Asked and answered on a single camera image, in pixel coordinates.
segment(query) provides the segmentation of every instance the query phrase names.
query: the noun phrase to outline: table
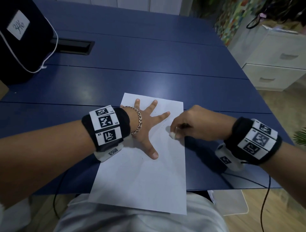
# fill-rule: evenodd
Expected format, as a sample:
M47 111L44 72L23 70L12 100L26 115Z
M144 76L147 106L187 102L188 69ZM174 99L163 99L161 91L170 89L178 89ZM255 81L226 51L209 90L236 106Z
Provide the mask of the table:
M0 137L81 119L119 106L125 92L198 104L233 117L256 118L290 138L205 20L58 1L35 1L62 38L93 40L86 55L59 53L0 102ZM220 141L186 138L187 190L258 188L222 174ZM99 167L91 155L67 172L59 193L89 193ZM268 175L246 165L236 174L262 185ZM36 194L54 194L61 176ZM272 187L279 187L274 180Z

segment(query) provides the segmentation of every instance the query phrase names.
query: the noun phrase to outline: drawer handle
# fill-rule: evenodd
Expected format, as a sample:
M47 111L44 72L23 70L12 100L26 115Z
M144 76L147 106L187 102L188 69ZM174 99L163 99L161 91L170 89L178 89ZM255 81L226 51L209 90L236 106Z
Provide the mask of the drawer handle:
M281 56L280 56L280 58L282 60L293 60L293 59L298 58L298 57L299 57L299 55L290 55L290 54L285 54L285 53L282 53Z
M269 82L272 82L272 81L274 81L274 80L275 80L275 78L274 78L274 79L268 79L268 78L262 78L262 77L259 78L259 81L260 81L260 82L266 82L266 83L267 83L267 82L268 82L268 83L269 83Z

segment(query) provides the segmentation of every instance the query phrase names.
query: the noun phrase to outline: left hand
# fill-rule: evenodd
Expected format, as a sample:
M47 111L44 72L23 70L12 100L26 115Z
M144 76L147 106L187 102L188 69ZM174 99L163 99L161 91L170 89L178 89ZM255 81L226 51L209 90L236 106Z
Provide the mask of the left hand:
M134 107L139 110L141 117L142 117L142 127L140 131L136 134L133 135L135 139L137 139L145 149L145 153L152 159L157 159L158 158L158 153L152 146L150 140L149 140L149 131L151 128L163 120L165 120L169 115L170 112L165 112L161 115L151 117L150 114L153 112L155 107L157 106L157 100L154 100L151 105L149 105L145 110L140 110L140 100L136 99ZM131 132L134 132L137 127L138 127L138 115L135 110L128 108L128 107L123 107L125 111L127 111L129 117L130 117L130 125L131 125ZM133 130L132 124L137 125L136 129Z

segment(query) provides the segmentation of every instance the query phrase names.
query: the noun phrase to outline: black wristband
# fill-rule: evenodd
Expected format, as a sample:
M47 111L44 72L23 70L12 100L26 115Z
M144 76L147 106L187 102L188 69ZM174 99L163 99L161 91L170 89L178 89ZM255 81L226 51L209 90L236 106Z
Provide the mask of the black wristband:
M248 118L240 117L239 119L237 119L237 121L232 127L232 135L227 140L225 140L224 143L226 145L226 148L229 149L233 156L235 156L236 158L240 160L245 160L251 164L259 165L266 162L277 152L277 150L282 144L282 138L279 135L277 135L277 137L275 136L274 138L272 138L271 136L269 137L269 135L264 134L263 131L259 131L257 128L252 128L253 123L254 121ZM257 133L263 134L263 136L265 136L268 140L276 140L273 147L269 151L265 150L263 147L259 146L258 144L255 144L253 141L250 141L246 138L247 134L252 129ZM245 141L246 146L239 147L238 145L243 140ZM263 157L261 157L260 159L258 159L255 157L255 154L260 150L261 152L265 151L266 154L263 155Z
M120 126L120 131L121 131L122 138L113 141L111 144L106 143L106 144L103 144L103 145L99 146L98 141L97 141L97 137L96 137L96 133L99 133L103 130L95 131L94 126L93 126L92 121L91 121L91 117L90 117L89 114L85 115L82 118L82 124L84 125L84 127L87 130L88 134L90 135L93 143L95 144L97 152L110 149L111 147L115 147L119 142L123 141L123 138L129 136L130 133L131 133L130 118L129 118L128 114L122 108L114 108L114 111L115 111L117 119L119 121L119 126ZM115 125L115 126L112 126L112 127L108 127L107 129L109 130L109 129L113 129L113 128L116 128L116 127L118 127L118 126Z

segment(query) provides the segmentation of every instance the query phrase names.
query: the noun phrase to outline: colorful patterned wall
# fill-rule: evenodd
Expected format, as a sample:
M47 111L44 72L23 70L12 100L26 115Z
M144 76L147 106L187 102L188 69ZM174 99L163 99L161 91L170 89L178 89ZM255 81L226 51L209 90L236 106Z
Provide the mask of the colorful patterned wall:
M226 0L217 22L215 31L228 46L235 35L242 19L250 14L256 13L265 3L266 0Z

